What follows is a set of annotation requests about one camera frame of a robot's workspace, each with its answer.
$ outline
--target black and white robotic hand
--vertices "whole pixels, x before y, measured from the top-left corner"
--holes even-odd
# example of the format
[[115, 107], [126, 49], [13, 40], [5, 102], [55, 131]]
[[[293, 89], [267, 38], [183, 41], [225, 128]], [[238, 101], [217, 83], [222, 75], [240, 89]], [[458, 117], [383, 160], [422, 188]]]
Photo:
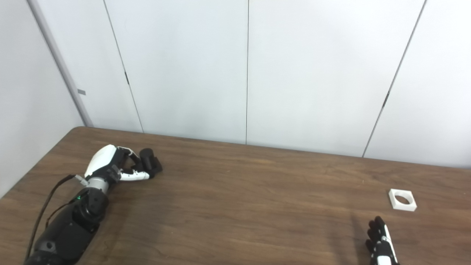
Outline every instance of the black and white robotic hand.
[[370, 265], [400, 265], [394, 252], [386, 223], [377, 216], [374, 221], [369, 223], [366, 247], [371, 253]]
[[[126, 169], [124, 167], [128, 158], [134, 165]], [[35, 224], [24, 264], [77, 263], [105, 217], [109, 203], [106, 194], [109, 188], [119, 181], [153, 178], [160, 171], [162, 165], [149, 148], [143, 149], [139, 156], [126, 147], [107, 145], [100, 149], [91, 159], [85, 179], [78, 175], [69, 175], [53, 188]], [[63, 208], [49, 225], [46, 222], [46, 229], [36, 241], [30, 255], [37, 226], [50, 197], [60, 184], [74, 177], [85, 187], [72, 200], [56, 210]]]

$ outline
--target wood grain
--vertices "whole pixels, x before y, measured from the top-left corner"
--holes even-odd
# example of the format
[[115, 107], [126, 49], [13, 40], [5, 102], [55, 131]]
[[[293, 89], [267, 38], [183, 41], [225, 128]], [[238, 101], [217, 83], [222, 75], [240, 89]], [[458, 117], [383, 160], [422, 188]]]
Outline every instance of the wood grain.
[[[164, 172], [114, 187], [79, 264], [367, 265], [376, 215], [402, 265], [471, 264], [470, 170], [85, 127], [0, 200], [2, 264], [21, 264], [50, 189], [109, 143], [153, 148]], [[393, 210], [390, 188], [412, 190], [418, 209]], [[45, 215], [79, 189], [64, 184]]]

